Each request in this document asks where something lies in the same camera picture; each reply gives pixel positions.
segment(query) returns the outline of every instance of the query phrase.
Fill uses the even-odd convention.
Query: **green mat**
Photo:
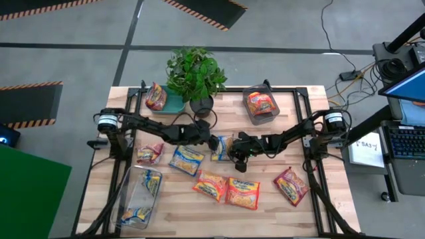
[[[2,238],[48,238],[71,167],[0,145]]]

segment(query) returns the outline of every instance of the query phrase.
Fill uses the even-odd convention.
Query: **yellow and black striped tape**
[[[31,16],[31,15],[35,15],[35,14],[39,14],[39,13],[46,13],[46,12],[49,12],[49,11],[61,10],[61,9],[69,8],[69,7],[84,5],[84,4],[87,4],[87,3],[94,3],[94,2],[97,2],[97,1],[101,1],[101,0],[70,1],[69,3],[62,3],[62,4],[57,4],[57,5],[48,6],[48,7],[41,7],[41,8],[38,8],[38,9],[21,11],[19,13],[10,13],[10,14],[0,16],[0,21],[6,21],[6,20],[10,20],[10,19],[16,19],[16,18],[19,18],[19,17]]]
[[[38,119],[38,120],[31,120],[31,121],[24,121],[24,122],[5,123],[4,125],[6,125],[7,127],[11,129],[21,129],[26,127],[52,125],[54,123],[56,123],[56,119]]]
[[[63,85],[64,82],[58,81],[58,82],[43,82],[43,83],[36,83],[36,84],[23,84],[18,86],[4,86],[0,87],[0,90],[16,90],[16,89],[23,89],[23,88],[34,88],[34,87],[43,87],[43,86],[56,86],[56,85]]]
[[[228,1],[230,1],[230,2],[231,2],[231,3],[233,3],[233,4],[238,5],[239,7],[242,7],[242,8],[243,8],[243,9],[245,9],[245,10],[247,10],[247,9],[248,9],[245,5],[242,5],[242,4],[240,4],[240,3],[237,3],[237,2],[235,2],[235,1],[233,1],[233,0],[228,0]]]
[[[194,10],[192,10],[192,9],[190,9],[190,8],[184,6],[184,5],[182,5],[182,4],[180,4],[176,1],[173,1],[173,0],[163,0],[163,1],[170,4],[173,7],[176,7],[178,10],[182,10],[185,13],[188,13],[188,14],[196,17],[197,19],[200,19],[200,20],[202,20],[202,21],[204,21],[204,22],[206,22],[206,23],[208,23],[208,24],[210,24],[210,25],[212,25],[212,26],[214,26],[214,27],[216,27],[216,28],[218,28],[222,31],[228,31],[228,28],[225,27],[224,25],[222,25],[221,23],[218,23],[218,22],[212,20],[211,18],[208,18],[208,17],[206,17],[206,16],[204,16],[204,15],[202,15],[202,14],[200,14],[200,13],[198,13],[198,12],[196,12],[196,11],[194,11]],[[248,9],[247,7],[243,6],[242,4],[236,3],[236,2],[231,1],[231,0],[228,0],[228,1],[242,7],[245,10]]]

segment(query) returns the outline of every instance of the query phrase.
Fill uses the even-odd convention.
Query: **keyboard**
[[[386,127],[385,130],[394,158],[425,160],[425,127]]]

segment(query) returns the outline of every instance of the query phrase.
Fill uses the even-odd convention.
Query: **concrete floor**
[[[160,0],[145,0],[132,44],[327,49],[320,11],[329,0],[238,2],[250,9],[230,31],[222,33]],[[136,3],[103,0],[0,22],[0,42],[124,44]],[[392,40],[424,9],[421,0],[335,1],[325,12],[325,26],[333,48],[370,50],[373,43]],[[0,56],[0,86],[64,81],[57,123],[20,130],[19,148],[72,166],[50,232],[52,238],[68,236],[93,154],[86,146],[86,141],[96,136],[92,114],[105,106],[121,51],[0,48]],[[164,83],[169,56],[165,51],[130,51],[120,86],[137,86],[142,79],[148,84]],[[351,70],[342,56],[334,54],[216,52],[215,57],[226,70],[227,85],[253,85],[267,78],[276,85],[331,86],[338,73]],[[357,68],[373,61],[369,55],[348,57]],[[374,96],[350,106],[353,125],[385,104],[386,98]],[[58,143],[49,145],[51,139]],[[385,190],[383,176],[348,176],[364,233],[423,238],[425,198],[399,195],[400,202],[387,204],[379,198]]]

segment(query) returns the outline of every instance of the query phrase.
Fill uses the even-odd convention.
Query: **green plant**
[[[203,48],[173,50],[167,61],[167,86],[183,97],[184,102],[208,98],[219,90],[225,90],[224,70],[217,66],[211,52]]]

